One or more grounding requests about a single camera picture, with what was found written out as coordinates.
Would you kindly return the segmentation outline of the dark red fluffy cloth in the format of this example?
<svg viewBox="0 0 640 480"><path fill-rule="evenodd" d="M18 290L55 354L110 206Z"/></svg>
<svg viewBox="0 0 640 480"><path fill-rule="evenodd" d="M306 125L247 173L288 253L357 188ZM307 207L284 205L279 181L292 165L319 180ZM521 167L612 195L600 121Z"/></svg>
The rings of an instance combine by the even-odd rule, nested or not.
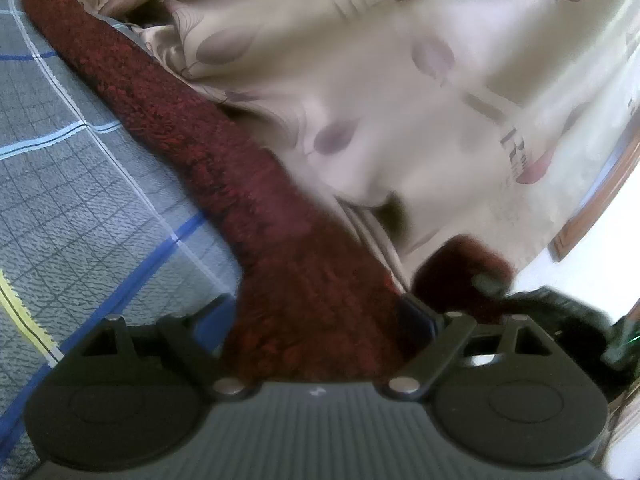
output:
<svg viewBox="0 0 640 480"><path fill-rule="evenodd" d="M382 378L405 362L386 269L215 104L77 0L22 0L37 29L148 150L174 168L242 270L227 370L247 380Z"/></svg>

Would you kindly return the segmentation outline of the grey plaid bed sheet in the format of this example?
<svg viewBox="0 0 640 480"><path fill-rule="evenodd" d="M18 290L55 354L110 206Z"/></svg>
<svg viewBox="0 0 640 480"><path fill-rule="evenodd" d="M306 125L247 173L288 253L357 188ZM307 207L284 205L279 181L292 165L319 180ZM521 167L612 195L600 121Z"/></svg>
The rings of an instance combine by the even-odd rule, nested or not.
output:
<svg viewBox="0 0 640 480"><path fill-rule="evenodd" d="M240 276L175 171L1 0L2 477L37 466L25 403L96 324L188 313Z"/></svg>

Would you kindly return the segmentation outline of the beige leaf-print curtain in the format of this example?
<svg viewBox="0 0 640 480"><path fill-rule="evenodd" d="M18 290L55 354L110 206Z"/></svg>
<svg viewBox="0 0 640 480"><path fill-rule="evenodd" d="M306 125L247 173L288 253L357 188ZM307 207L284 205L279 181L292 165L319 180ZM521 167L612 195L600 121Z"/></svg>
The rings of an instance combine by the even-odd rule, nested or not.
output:
<svg viewBox="0 0 640 480"><path fill-rule="evenodd" d="M401 281L459 233L518 268L639 99L639 0L77 0L239 116Z"/></svg>

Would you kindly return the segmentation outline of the brown wooden frame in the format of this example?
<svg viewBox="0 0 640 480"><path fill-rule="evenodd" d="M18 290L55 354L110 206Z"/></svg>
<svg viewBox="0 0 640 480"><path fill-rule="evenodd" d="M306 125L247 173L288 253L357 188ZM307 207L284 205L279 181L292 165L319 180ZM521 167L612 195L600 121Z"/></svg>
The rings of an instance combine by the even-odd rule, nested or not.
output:
<svg viewBox="0 0 640 480"><path fill-rule="evenodd" d="M631 133L614 150L597 181L548 246L551 259L562 261L588 234L611 205L639 161L639 133Z"/></svg>

